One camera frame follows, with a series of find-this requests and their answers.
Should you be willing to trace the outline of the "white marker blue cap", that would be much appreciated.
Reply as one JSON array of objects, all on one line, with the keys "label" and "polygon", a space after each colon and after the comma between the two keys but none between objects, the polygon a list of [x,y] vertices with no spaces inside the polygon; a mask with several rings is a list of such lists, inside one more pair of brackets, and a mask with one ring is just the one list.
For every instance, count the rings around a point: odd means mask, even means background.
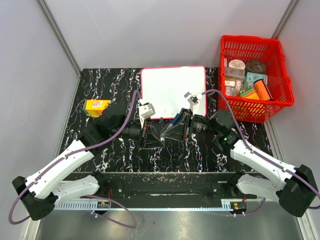
[{"label": "white marker blue cap", "polygon": [[168,125],[168,127],[166,129],[163,129],[161,132],[160,132],[160,137],[161,138],[164,138],[165,135],[167,135],[170,130],[174,127],[174,125],[178,122],[178,120],[180,119],[181,117],[181,114],[180,113],[177,113],[175,115],[175,117],[172,119],[172,121],[170,122],[170,124]]}]

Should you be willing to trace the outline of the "pink framed whiteboard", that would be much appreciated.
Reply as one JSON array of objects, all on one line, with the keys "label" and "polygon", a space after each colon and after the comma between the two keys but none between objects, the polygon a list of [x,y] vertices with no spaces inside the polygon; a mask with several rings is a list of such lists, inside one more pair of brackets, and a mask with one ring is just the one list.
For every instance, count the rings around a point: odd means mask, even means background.
[{"label": "pink framed whiteboard", "polygon": [[140,84],[141,96],[155,109],[151,118],[172,119],[182,108],[189,108],[186,93],[206,90],[206,69],[201,65],[143,68]]}]

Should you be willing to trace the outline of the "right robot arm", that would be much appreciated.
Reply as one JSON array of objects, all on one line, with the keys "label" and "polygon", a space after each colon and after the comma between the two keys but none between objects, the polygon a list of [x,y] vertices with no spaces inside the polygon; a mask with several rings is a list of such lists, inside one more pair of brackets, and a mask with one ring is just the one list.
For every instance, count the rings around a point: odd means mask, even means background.
[{"label": "right robot arm", "polygon": [[182,109],[161,137],[187,141],[192,135],[212,137],[216,152],[248,165],[263,178],[241,173],[227,186],[233,198],[256,195],[272,200],[289,214],[301,218],[319,195],[312,170],[306,165],[296,167],[280,161],[254,147],[235,131],[236,123],[228,110],[218,110],[211,118]]}]

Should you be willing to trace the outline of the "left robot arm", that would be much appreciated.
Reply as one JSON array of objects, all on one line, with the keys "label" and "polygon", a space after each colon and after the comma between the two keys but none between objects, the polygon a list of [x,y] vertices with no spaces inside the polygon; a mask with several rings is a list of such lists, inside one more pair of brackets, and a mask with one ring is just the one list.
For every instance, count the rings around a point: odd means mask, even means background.
[{"label": "left robot arm", "polygon": [[125,113],[116,104],[111,104],[46,167],[29,177],[16,177],[12,185],[28,217],[33,221],[41,220],[56,206],[76,198],[111,196],[109,181],[98,171],[79,180],[67,183],[62,183],[62,180],[77,167],[99,155],[105,145],[115,138],[137,140],[140,149],[163,148],[164,143],[151,127],[151,117],[155,114],[152,104],[139,106],[138,113],[138,119],[130,119],[131,112]]}]

